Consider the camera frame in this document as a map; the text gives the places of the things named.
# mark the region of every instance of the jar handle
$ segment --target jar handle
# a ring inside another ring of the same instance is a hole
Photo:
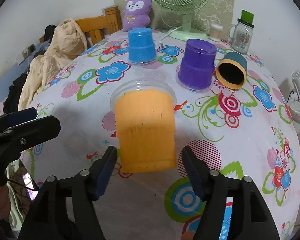
[[[231,30],[232,30],[233,27],[236,27],[236,25],[235,25],[235,24],[231,24],[231,27],[230,27],[229,32],[228,32],[228,37],[229,37],[231,40],[233,39],[233,35],[234,35],[234,32],[232,33],[232,37],[231,37],[231,35],[230,35]]]

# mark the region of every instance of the fan base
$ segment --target fan base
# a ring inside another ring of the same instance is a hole
[[[170,33],[169,36],[182,41],[187,41],[189,39],[199,39],[207,41],[209,39],[207,34],[205,34],[203,31],[199,31],[193,28],[191,28],[190,32],[174,31]]]

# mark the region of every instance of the silver screw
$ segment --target silver screw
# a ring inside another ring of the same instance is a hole
[[[90,174],[89,170],[82,170],[82,171],[80,171],[80,175],[81,176],[88,176],[89,174]]]
[[[244,179],[246,182],[252,182],[252,178],[249,177],[249,176],[244,176],[243,179]]]
[[[210,174],[211,174],[212,176],[218,176],[218,175],[219,175],[219,171],[217,171],[217,170],[211,170],[211,171],[210,171]]]
[[[47,182],[54,182],[55,179],[56,179],[55,176],[49,176],[49,177],[47,177]]]

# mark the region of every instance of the floral tablecloth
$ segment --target floral tablecloth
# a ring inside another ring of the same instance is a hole
[[[153,30],[159,40],[164,30]],[[167,37],[158,60],[145,67],[128,64],[127,33],[119,31],[62,69],[34,98],[38,118],[54,115],[59,136],[22,153],[40,186],[49,175],[72,177],[90,167],[109,145],[119,148],[110,96],[137,78],[159,79],[177,96],[175,169],[124,173],[118,158],[105,195],[94,203],[106,239],[192,239],[205,203],[194,195],[181,161],[189,145],[198,158],[224,175],[253,178],[274,217],[281,239],[292,232],[300,202],[300,148],[288,106],[262,60],[248,54],[248,77],[233,91],[215,78],[209,92],[176,82],[185,42]],[[215,64],[232,51],[214,43]],[[232,203],[228,200],[220,239],[226,239]]]

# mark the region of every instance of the smartphone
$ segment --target smartphone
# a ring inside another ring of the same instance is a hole
[[[27,172],[22,177],[23,177],[23,181],[24,181],[25,185],[28,188],[34,189],[30,174]],[[31,201],[33,201],[35,199],[35,197],[37,196],[37,194],[38,194],[37,191],[33,191],[33,190],[29,190],[29,189],[27,189],[27,192],[29,194],[29,197],[30,197]]]

